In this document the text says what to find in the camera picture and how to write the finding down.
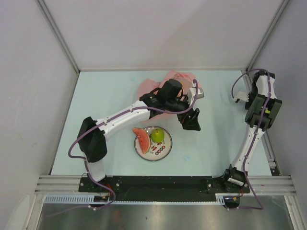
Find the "green fake pear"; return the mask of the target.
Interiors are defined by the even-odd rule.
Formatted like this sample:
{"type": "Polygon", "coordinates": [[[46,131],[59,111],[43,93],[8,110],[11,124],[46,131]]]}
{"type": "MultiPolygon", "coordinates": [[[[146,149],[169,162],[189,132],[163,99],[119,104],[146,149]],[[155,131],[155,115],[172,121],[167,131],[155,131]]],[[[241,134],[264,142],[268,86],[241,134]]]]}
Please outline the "green fake pear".
{"type": "Polygon", "coordinates": [[[156,128],[151,132],[151,139],[155,143],[162,142],[164,138],[165,138],[165,132],[160,128],[156,128]]]}

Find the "round printed plate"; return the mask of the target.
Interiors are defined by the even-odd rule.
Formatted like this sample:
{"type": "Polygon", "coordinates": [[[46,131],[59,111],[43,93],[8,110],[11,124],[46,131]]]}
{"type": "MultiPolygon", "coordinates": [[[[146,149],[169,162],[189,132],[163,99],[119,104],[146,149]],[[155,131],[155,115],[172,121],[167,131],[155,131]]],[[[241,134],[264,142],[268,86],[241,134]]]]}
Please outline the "round printed plate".
{"type": "Polygon", "coordinates": [[[159,161],[165,158],[170,153],[173,146],[173,141],[169,132],[167,132],[164,128],[159,126],[148,126],[143,129],[148,133],[151,140],[151,145],[149,151],[146,154],[142,154],[139,141],[137,137],[135,137],[134,147],[137,154],[146,161],[159,161]],[[151,139],[151,132],[156,128],[160,128],[165,132],[165,138],[160,143],[155,143],[151,139]]]}

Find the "red watermelon slice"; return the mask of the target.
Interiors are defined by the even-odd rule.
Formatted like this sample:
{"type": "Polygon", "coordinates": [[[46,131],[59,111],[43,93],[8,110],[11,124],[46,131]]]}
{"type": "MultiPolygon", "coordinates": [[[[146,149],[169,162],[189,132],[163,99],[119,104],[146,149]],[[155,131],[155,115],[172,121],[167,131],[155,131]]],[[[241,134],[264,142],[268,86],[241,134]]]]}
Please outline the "red watermelon slice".
{"type": "Polygon", "coordinates": [[[132,131],[139,141],[142,154],[146,154],[149,151],[151,145],[151,140],[148,133],[142,128],[133,128],[132,131]]]}

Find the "pink plastic bag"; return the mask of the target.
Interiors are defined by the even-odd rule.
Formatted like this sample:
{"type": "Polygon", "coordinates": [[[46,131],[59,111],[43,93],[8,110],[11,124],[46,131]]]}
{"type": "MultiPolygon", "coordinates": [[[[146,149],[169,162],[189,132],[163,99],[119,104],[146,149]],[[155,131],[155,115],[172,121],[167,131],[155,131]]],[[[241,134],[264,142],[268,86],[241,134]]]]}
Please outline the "pink plastic bag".
{"type": "Polygon", "coordinates": [[[196,100],[189,105],[187,96],[193,82],[196,83],[196,91],[198,91],[199,83],[190,73],[171,71],[161,83],[146,79],[140,86],[140,89],[145,92],[140,96],[140,101],[148,107],[149,118],[160,118],[162,114],[177,116],[194,109],[196,100]]]}

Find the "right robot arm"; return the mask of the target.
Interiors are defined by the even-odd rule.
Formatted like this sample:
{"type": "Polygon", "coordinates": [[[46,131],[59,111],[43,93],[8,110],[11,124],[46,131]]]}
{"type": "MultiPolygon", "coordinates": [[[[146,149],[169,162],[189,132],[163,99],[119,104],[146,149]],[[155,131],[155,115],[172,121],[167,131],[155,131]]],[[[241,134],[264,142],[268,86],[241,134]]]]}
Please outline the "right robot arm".
{"type": "Polygon", "coordinates": [[[249,165],[257,143],[271,128],[282,106],[282,101],[274,92],[275,75],[265,69],[252,69],[243,75],[253,71],[255,74],[250,92],[234,94],[234,87],[231,89],[235,103],[245,102],[247,129],[237,156],[225,170],[221,180],[222,188],[229,193],[237,192],[248,185],[249,165]]]}

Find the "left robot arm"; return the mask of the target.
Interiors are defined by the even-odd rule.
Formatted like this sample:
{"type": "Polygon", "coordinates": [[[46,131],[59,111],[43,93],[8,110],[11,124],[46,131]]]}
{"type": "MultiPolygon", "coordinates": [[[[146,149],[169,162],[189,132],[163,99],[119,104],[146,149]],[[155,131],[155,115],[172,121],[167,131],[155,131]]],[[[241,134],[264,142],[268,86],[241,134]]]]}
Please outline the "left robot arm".
{"type": "Polygon", "coordinates": [[[177,115],[184,130],[200,131],[200,111],[193,106],[197,99],[203,97],[204,92],[196,80],[193,80],[188,92],[184,93],[179,81],[169,79],[162,87],[142,95],[131,106],[112,116],[98,120],[91,117],[84,119],[77,142],[83,153],[86,171],[91,175],[89,186],[97,192],[106,186],[103,158],[107,154],[106,142],[113,135],[130,125],[162,114],[177,115]]]}

